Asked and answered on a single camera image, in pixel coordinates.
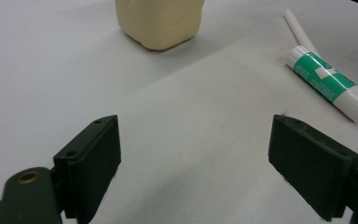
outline white surface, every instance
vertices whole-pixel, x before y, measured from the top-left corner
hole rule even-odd
[[[318,55],[320,58],[322,58],[318,50],[315,48],[315,46],[313,46],[312,41],[310,41],[310,38],[307,36],[307,33],[302,28],[292,9],[287,8],[284,11],[284,17],[286,18],[287,24],[290,26],[290,29],[292,29],[293,34],[295,35],[298,43],[313,52],[314,54]]]
[[[356,152],[358,123],[284,65],[289,7],[358,84],[347,0],[207,0],[197,36],[164,52],[119,30],[113,0],[0,1],[0,197],[11,175],[52,167],[90,122],[118,114],[123,162],[93,223],[324,223],[268,162],[272,116]]]

